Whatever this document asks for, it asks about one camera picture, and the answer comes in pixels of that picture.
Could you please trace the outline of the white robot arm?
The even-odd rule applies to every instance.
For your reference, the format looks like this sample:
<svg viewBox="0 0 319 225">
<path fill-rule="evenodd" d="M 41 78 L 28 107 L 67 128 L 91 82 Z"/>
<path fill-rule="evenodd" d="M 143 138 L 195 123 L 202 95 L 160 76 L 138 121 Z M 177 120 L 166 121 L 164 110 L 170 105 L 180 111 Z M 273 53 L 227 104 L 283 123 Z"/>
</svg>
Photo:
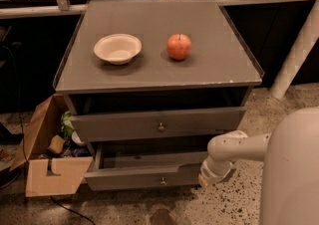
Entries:
<svg viewBox="0 0 319 225">
<path fill-rule="evenodd" d="M 198 182 L 221 181 L 237 160 L 263 163 L 259 225 L 318 225 L 319 107 L 292 112 L 271 133 L 212 138 Z"/>
</svg>

